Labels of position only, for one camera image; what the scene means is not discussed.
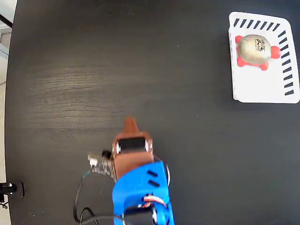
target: dark wood surface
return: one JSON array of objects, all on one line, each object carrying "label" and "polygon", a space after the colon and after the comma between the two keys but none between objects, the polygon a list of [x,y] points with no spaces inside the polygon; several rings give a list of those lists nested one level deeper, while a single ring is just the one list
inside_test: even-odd
[{"label": "dark wood surface", "polygon": [[[287,18],[297,1],[19,0],[7,73],[12,225],[70,225],[87,154],[110,148],[127,115],[171,169],[178,225],[300,224],[300,105],[232,98],[228,16]],[[111,212],[110,179],[81,206]],[[112,221],[102,221],[103,225]]]}]

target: white container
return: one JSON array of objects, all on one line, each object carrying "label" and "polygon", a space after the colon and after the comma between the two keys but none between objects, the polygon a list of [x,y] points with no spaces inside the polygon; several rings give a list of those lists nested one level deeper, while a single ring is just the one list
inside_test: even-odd
[{"label": "white container", "polygon": [[[229,15],[229,43],[233,98],[244,103],[297,103],[300,84],[290,23],[284,18],[251,13]],[[269,59],[269,68],[237,65],[235,37],[257,34],[281,49],[279,59]]]}]

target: black stripe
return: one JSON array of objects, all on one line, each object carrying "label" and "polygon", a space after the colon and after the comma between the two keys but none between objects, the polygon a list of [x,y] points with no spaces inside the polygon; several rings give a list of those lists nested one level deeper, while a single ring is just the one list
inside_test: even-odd
[{"label": "black stripe", "polygon": [[288,63],[291,63],[291,60],[285,61],[282,65],[284,66],[284,65],[286,65],[286,64],[288,64]]},{"label": "black stripe", "polygon": [[282,49],[280,49],[281,51],[287,49],[289,47],[289,45],[284,46]]},{"label": "black stripe", "polygon": [[289,67],[289,68],[286,68],[285,70],[283,70],[283,73],[286,73],[286,72],[288,72],[288,71],[291,71],[292,70],[292,68],[291,67]]},{"label": "black stripe", "polygon": [[279,23],[276,24],[276,26],[274,27],[273,31],[275,31],[278,27],[279,27]]},{"label": "black stripe", "polygon": [[290,55],[290,52],[287,52],[286,54],[284,54],[283,56],[281,56],[281,58],[283,59],[284,57]]},{"label": "black stripe", "polygon": [[153,172],[151,170],[148,170],[147,174],[151,175],[152,177],[157,177],[158,176],[158,174],[156,172]]},{"label": "black stripe", "polygon": [[288,91],[287,93],[285,93],[285,95],[291,95],[294,93],[294,90]]},{"label": "black stripe", "polygon": [[281,40],[280,42],[279,42],[279,44],[281,45],[282,43],[284,43],[285,41],[287,41],[287,38],[285,37],[283,40]]},{"label": "black stripe", "polygon": [[267,24],[267,22],[263,22],[261,30],[264,28],[264,26]]},{"label": "black stripe", "polygon": [[235,27],[236,24],[239,22],[240,19],[235,19],[233,26]]},{"label": "black stripe", "polygon": [[243,19],[243,21],[242,21],[242,23],[240,25],[240,28],[242,28],[244,26],[244,24],[245,24],[246,21],[247,21],[246,19]]},{"label": "black stripe", "polygon": [[156,182],[154,182],[154,181],[152,181],[152,180],[149,180],[148,181],[148,184],[151,184],[152,186],[154,186],[154,187],[159,187],[159,184],[158,183],[156,183]]},{"label": "black stripe", "polygon": [[279,34],[278,37],[281,37],[284,34],[285,34],[285,30],[281,34]]},{"label": "black stripe", "polygon": [[251,24],[253,23],[253,21],[254,21],[254,20],[250,20],[250,22],[249,22],[247,28],[249,28],[249,27],[251,26]]},{"label": "black stripe", "polygon": [[291,79],[291,78],[293,78],[293,75],[291,74],[291,75],[288,75],[288,76],[286,76],[285,78],[283,78],[283,80],[284,81],[286,81],[286,80],[288,80],[288,79]]},{"label": "black stripe", "polygon": [[290,82],[290,83],[288,83],[288,84],[285,85],[285,88],[292,87],[292,85],[293,85],[293,83]]},{"label": "black stripe", "polygon": [[260,20],[257,21],[256,24],[254,25],[254,28],[253,28],[253,29],[255,29],[255,28],[259,25],[260,22],[261,22]]},{"label": "black stripe", "polygon": [[267,28],[267,30],[270,30],[270,28],[271,28],[271,26],[273,26],[273,22],[272,23],[270,23],[270,25],[268,26],[268,28]]}]

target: black stand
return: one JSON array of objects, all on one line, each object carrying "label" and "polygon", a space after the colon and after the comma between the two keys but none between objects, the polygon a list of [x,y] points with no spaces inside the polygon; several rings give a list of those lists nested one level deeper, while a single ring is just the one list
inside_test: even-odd
[{"label": "black stand", "polygon": [[2,16],[1,14],[0,14],[0,21],[4,22],[10,28],[13,27],[13,23],[10,22],[7,18],[5,18],[4,16]]},{"label": "black stand", "polygon": [[0,183],[0,205],[7,209],[8,202],[5,202],[4,195],[16,195],[16,193],[19,193],[21,198],[24,197],[24,185],[22,182],[17,184]]}]

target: blue robot part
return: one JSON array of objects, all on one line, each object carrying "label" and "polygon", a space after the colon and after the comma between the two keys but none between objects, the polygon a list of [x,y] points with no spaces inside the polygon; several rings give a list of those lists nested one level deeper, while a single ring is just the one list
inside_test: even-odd
[{"label": "blue robot part", "polygon": [[[144,205],[143,198],[146,195],[157,196],[167,205],[153,203],[157,225],[175,225],[163,162],[143,165],[118,180],[112,191],[114,214],[123,217],[127,209]],[[123,221],[115,218],[114,224],[123,225]]]}]

